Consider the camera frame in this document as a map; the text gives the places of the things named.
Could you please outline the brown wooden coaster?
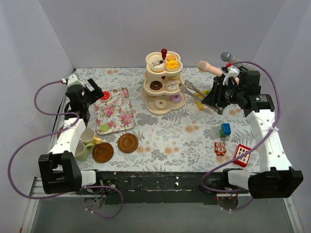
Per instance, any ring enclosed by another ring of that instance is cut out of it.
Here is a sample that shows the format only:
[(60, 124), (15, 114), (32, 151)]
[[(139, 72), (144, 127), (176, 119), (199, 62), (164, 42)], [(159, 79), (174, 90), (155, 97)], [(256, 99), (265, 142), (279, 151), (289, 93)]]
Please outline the brown wooden coaster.
[(98, 163), (106, 163), (112, 159), (114, 149), (109, 143), (101, 143), (94, 147), (92, 151), (93, 159)]
[(132, 133), (125, 133), (118, 139), (118, 148), (124, 153), (132, 153), (138, 148), (138, 138)]

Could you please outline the yellow cup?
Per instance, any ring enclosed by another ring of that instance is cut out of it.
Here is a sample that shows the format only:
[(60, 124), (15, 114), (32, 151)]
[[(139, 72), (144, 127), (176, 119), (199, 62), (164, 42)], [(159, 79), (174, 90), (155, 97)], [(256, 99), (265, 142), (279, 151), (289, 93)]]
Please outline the yellow cup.
[(94, 146), (101, 144), (103, 141), (96, 136), (92, 128), (87, 127), (82, 133), (80, 140), (86, 145), (92, 143)]

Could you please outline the silver glitter microphone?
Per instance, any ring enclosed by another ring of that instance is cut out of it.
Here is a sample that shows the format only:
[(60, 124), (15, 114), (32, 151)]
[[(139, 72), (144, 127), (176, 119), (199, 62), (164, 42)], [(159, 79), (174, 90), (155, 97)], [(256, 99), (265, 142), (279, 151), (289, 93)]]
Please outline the silver glitter microphone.
[(252, 71), (259, 71), (254, 65), (249, 64), (249, 63), (242, 63), (242, 60), (237, 58), (236, 56), (233, 56), (230, 52), (224, 51), (221, 53), (220, 58), (223, 62), (226, 63), (237, 63), (235, 66), (240, 70), (240, 71), (247, 71), (247, 70), (252, 70)]

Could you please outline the pink microphone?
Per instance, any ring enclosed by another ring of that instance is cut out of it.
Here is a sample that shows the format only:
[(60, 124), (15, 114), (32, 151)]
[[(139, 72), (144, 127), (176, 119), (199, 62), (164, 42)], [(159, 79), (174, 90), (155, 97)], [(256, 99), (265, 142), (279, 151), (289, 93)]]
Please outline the pink microphone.
[(221, 77), (222, 75), (224, 75), (223, 70), (221, 68), (214, 67), (206, 61), (200, 61), (197, 67), (200, 71), (211, 73), (217, 77)]

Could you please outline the purple sprinkled donut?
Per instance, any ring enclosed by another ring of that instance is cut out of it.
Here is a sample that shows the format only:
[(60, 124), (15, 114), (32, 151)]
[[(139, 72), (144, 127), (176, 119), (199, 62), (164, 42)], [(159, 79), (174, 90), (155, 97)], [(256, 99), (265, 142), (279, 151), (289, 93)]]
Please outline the purple sprinkled donut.
[(171, 96), (171, 102), (172, 103), (180, 103), (182, 101), (182, 95), (181, 94), (176, 94)]

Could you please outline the yellow glazed donut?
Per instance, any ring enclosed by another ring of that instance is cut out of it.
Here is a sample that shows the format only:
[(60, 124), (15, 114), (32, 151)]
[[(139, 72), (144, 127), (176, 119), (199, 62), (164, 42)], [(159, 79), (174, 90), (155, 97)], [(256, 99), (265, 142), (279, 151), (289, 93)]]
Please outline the yellow glazed donut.
[(166, 63), (165, 69), (169, 72), (175, 72), (180, 69), (180, 63), (177, 60), (169, 60)]

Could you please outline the chocolate sprinkled donut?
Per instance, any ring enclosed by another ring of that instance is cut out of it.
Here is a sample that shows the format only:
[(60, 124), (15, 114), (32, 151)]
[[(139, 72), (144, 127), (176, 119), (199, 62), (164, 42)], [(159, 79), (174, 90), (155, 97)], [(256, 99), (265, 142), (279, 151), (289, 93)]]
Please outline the chocolate sprinkled donut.
[(160, 91), (163, 87), (162, 82), (160, 81), (152, 81), (149, 85), (150, 89), (153, 91)]

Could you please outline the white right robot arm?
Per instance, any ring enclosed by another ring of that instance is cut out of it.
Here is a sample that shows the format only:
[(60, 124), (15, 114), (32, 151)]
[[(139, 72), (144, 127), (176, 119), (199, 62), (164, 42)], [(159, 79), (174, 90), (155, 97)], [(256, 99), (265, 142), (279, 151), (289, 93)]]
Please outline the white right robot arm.
[(233, 77), (223, 83), (225, 75), (214, 77), (210, 93), (202, 100), (225, 108), (237, 104), (244, 111), (259, 150), (260, 172), (252, 174), (246, 169), (225, 169), (220, 188), (231, 193), (237, 187), (249, 191), (255, 199), (288, 198), (302, 183), (303, 174), (295, 170), (284, 152), (276, 124), (280, 111), (275, 110), (272, 97), (261, 93), (260, 73), (242, 71), (239, 81)]

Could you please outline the red glazed donut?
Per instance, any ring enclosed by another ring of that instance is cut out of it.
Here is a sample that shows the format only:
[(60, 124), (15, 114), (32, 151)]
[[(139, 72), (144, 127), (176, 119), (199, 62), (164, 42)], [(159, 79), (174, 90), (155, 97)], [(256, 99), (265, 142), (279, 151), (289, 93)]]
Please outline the red glazed donut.
[(102, 101), (102, 102), (107, 102), (107, 101), (109, 101), (109, 100), (111, 99), (111, 94), (110, 94), (110, 92), (104, 91), (104, 92), (103, 92), (103, 95), (104, 95), (104, 96), (100, 98), (100, 101)]

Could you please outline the blue toy brick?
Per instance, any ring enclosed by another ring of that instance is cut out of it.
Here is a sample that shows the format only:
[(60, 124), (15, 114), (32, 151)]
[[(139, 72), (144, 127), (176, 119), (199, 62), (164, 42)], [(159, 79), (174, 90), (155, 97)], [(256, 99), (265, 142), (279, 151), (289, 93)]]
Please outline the blue toy brick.
[(221, 129), (223, 129), (223, 130), (231, 130), (230, 124), (229, 123), (222, 123), (221, 124)]

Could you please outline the green cup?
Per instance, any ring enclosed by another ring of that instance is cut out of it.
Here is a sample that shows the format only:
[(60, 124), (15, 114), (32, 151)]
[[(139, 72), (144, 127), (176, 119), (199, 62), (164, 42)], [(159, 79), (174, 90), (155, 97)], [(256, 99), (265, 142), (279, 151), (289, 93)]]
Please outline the green cup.
[(90, 152), (94, 149), (93, 143), (84, 144), (82, 141), (78, 142), (74, 158), (77, 161), (83, 162), (88, 159)]

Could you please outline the metal serving tongs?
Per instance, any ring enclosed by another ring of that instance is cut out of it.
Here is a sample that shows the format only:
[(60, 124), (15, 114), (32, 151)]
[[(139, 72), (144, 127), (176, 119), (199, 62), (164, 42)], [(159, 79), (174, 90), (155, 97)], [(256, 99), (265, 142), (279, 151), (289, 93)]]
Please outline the metal serving tongs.
[[(197, 89), (190, 81), (188, 80), (184, 80), (183, 83), (180, 83), (179, 84), (179, 89), (181, 92), (183, 92), (184, 94), (187, 94), (191, 97), (193, 97), (195, 100), (198, 100), (198, 101), (201, 101), (202, 104), (205, 104), (203, 103), (200, 98), (198, 98), (195, 93), (198, 93), (200, 94), (203, 98), (207, 97), (207, 95), (203, 94), (199, 89)], [(218, 108), (218, 107), (213, 107), (213, 106), (210, 106), (208, 104), (205, 104), (209, 107), (211, 107), (215, 112), (214, 113), (217, 113), (219, 115), (222, 115), (223, 114), (223, 110)]]

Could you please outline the floral tablecloth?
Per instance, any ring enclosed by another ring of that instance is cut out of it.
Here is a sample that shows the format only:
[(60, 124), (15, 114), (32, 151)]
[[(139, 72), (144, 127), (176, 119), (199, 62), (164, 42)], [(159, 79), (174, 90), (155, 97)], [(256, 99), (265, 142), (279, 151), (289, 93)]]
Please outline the floral tablecloth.
[[(164, 116), (148, 112), (140, 96), (143, 68), (78, 68), (81, 81), (92, 78), (103, 89), (128, 88), (135, 127), (130, 133), (138, 138), (138, 148), (132, 153), (121, 152), (118, 139), (122, 132), (102, 136), (114, 149), (112, 159), (96, 162), (92, 156), (78, 162), (82, 170), (100, 171), (183, 171), (207, 172), (234, 155), (238, 144), (250, 148), (256, 145), (253, 132), (237, 105), (225, 108), (222, 115), (200, 111), (194, 99), (187, 98), (185, 106)], [(229, 123), (231, 134), (220, 137), (222, 123)], [(225, 142), (226, 154), (217, 156), (215, 142)]]

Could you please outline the white donut with chocolate square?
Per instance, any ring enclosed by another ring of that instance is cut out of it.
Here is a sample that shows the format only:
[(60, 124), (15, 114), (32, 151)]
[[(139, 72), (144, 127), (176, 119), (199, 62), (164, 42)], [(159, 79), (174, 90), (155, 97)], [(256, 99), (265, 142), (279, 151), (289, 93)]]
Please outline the white donut with chocolate square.
[(153, 72), (162, 72), (165, 69), (165, 66), (164, 60), (154, 60), (151, 63), (151, 70)]

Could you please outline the cream three-tier dessert stand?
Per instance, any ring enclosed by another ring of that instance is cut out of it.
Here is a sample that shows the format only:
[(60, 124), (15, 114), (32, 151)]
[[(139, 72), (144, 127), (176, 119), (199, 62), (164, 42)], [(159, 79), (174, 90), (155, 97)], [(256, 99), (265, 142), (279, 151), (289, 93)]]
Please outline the cream three-tier dessert stand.
[[(169, 72), (166, 69), (164, 69), (162, 72), (153, 72), (151, 70), (151, 63), (154, 60), (164, 60), (165, 64), (167, 63), (166, 57), (169, 54), (174, 54), (176, 56), (176, 60), (180, 63), (180, 69), (175, 72)], [(152, 52), (149, 53), (146, 58), (146, 70), (144, 72), (144, 83), (143, 87), (141, 88), (140, 94), (142, 99), (145, 102), (147, 110), (156, 116), (163, 116), (168, 114), (171, 111), (180, 110), (182, 109), (185, 104), (187, 97), (184, 93), (178, 89), (177, 91), (169, 92), (166, 89), (166, 83), (172, 81), (168, 78), (168, 76), (173, 76), (180, 74), (180, 78), (174, 81), (177, 81), (179, 83), (183, 83), (183, 64), (181, 62), (181, 57), (178, 53), (173, 51), (168, 51), (167, 49), (162, 49), (160, 52)], [(152, 81), (160, 81), (162, 82), (162, 89), (160, 91), (153, 91), (150, 89), (149, 85)], [(182, 95), (182, 101), (180, 103), (172, 103), (171, 102), (171, 96), (181, 94)], [(165, 100), (167, 102), (167, 106), (163, 110), (158, 110), (155, 107), (155, 101), (156, 100)]]

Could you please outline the green toy brick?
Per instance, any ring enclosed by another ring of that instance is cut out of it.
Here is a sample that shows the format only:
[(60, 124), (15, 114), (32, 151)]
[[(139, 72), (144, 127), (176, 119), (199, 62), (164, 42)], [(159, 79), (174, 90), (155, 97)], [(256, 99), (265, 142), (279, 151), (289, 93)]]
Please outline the green toy brick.
[(220, 129), (219, 134), (220, 134), (220, 137), (226, 137), (226, 136), (229, 136), (231, 134), (231, 130)]

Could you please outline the red owl toy figure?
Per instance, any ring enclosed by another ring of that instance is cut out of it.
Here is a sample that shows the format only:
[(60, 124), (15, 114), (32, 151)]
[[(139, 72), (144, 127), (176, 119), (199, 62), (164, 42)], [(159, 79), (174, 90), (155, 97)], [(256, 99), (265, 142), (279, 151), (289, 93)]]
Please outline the red owl toy figure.
[(226, 154), (225, 142), (215, 142), (214, 152), (217, 156), (224, 156)]

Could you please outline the floral serving tray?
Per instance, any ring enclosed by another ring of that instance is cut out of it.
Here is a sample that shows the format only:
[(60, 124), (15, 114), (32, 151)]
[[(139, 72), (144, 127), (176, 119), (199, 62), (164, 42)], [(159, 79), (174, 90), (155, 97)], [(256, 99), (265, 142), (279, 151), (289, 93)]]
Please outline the floral serving tray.
[[(116, 133), (135, 127), (132, 104), (129, 98), (128, 88), (109, 90), (111, 99), (107, 102), (97, 100), (95, 102), (96, 129), (99, 135)], [(107, 132), (101, 131), (101, 126), (108, 124)]]

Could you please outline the white donut chocolate stripes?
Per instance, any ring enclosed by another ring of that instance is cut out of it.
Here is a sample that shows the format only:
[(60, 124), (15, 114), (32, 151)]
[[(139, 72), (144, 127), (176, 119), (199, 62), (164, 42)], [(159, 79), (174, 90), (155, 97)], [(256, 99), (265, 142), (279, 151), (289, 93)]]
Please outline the white donut chocolate stripes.
[(177, 81), (170, 81), (166, 83), (166, 89), (169, 92), (177, 91), (179, 89), (179, 82)]

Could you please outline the green round biscuit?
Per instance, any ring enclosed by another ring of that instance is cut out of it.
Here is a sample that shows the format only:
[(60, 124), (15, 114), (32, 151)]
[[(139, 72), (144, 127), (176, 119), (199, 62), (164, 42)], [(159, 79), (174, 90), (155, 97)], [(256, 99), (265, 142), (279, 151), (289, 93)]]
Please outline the green round biscuit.
[(103, 124), (103, 125), (101, 126), (101, 131), (102, 131), (102, 132), (107, 132), (109, 129), (110, 129), (110, 127), (109, 127), (108, 124)]

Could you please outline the orange round biscuit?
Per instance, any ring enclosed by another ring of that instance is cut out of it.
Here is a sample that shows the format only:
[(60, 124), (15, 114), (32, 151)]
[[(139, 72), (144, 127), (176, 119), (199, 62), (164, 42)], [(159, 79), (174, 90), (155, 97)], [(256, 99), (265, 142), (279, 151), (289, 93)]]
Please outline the orange round biscuit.
[(174, 54), (169, 54), (169, 55), (166, 57), (166, 60), (167, 60), (167, 61), (176, 60), (176, 56), (175, 56)]

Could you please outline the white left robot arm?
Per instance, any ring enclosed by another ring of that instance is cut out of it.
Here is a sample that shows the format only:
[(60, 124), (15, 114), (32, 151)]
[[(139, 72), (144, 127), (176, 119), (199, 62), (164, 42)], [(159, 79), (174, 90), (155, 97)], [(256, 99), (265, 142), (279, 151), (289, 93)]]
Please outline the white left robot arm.
[(102, 98), (104, 93), (93, 79), (88, 79), (93, 90), (89, 90), (73, 74), (65, 83), (69, 103), (65, 107), (63, 131), (49, 153), (38, 159), (43, 189), (46, 194), (56, 194), (87, 187), (92, 194), (99, 194), (104, 187), (103, 181), (96, 178), (94, 170), (81, 171), (74, 155), (90, 118), (89, 106)]

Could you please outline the yellow toy window block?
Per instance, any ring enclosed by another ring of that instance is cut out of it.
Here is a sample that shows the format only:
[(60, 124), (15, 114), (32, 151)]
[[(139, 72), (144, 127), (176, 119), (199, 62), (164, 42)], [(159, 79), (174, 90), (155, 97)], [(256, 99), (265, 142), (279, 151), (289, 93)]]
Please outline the yellow toy window block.
[[(208, 95), (210, 93), (210, 90), (204, 90), (204, 91), (202, 91), (202, 93), (205, 94), (205, 95)], [(195, 95), (198, 98), (200, 98), (201, 100), (203, 99), (203, 97), (200, 94), (195, 93)], [(210, 114), (213, 114), (215, 112), (211, 107), (209, 107), (209, 106), (207, 106), (205, 104), (202, 104), (201, 101), (196, 100), (195, 102), (196, 102), (196, 104), (198, 106), (198, 109), (200, 111), (206, 111), (206, 112), (208, 112)]]

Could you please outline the brown wooden coaster near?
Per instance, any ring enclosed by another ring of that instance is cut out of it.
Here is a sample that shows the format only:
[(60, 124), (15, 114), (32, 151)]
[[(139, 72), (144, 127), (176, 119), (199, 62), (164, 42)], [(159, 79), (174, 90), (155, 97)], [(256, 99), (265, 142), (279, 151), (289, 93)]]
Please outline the brown wooden coaster near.
[(109, 143), (101, 143), (94, 147), (92, 151), (93, 159), (98, 163), (106, 163), (112, 159), (114, 149)]

